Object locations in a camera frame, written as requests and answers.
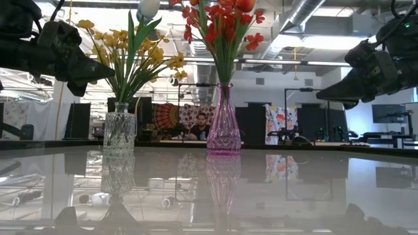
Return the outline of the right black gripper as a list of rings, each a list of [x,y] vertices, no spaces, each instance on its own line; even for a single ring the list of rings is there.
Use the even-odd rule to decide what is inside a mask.
[[[376,50],[368,39],[350,49],[344,60],[352,69],[340,82],[318,92],[318,99],[341,101],[345,110],[351,110],[362,98],[398,91],[398,69],[394,61],[388,52]]]

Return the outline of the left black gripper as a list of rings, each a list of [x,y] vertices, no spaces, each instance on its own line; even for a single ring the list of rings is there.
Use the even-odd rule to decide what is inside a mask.
[[[43,62],[40,73],[66,82],[70,92],[83,97],[89,82],[115,75],[115,70],[89,58],[78,46],[65,46],[64,51],[55,51],[53,60]]]

